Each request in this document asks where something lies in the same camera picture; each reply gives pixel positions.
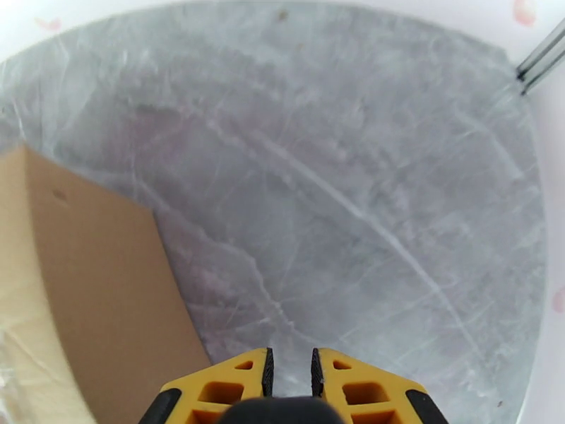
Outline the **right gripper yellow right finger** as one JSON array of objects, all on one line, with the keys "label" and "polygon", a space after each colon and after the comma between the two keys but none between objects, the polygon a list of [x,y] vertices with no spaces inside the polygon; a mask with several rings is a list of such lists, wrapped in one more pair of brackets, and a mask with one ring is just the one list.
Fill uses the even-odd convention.
[{"label": "right gripper yellow right finger", "polygon": [[344,424],[448,424],[421,384],[330,348],[313,349],[311,390]]}]

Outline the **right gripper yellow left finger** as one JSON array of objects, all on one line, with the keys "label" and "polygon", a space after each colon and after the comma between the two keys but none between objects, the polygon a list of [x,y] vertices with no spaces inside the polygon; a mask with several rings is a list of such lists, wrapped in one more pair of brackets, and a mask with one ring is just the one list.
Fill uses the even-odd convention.
[{"label": "right gripper yellow left finger", "polygon": [[217,424],[231,406],[271,397],[274,358],[271,348],[257,348],[160,389],[138,424]]}]

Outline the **brown cardboard box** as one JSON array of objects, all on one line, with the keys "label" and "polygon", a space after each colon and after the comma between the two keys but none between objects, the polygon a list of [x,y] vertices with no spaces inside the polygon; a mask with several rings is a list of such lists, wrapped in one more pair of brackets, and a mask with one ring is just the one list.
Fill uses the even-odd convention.
[{"label": "brown cardboard box", "polygon": [[0,424],[138,424],[209,365],[151,210],[0,155]]}]

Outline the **aluminium frame post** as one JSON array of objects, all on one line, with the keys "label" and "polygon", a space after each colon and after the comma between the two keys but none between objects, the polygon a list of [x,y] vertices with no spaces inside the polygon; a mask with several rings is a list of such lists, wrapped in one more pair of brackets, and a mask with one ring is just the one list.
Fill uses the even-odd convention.
[{"label": "aluminium frame post", "polygon": [[516,68],[516,78],[522,85],[521,95],[526,95],[563,61],[565,61],[565,18]]}]

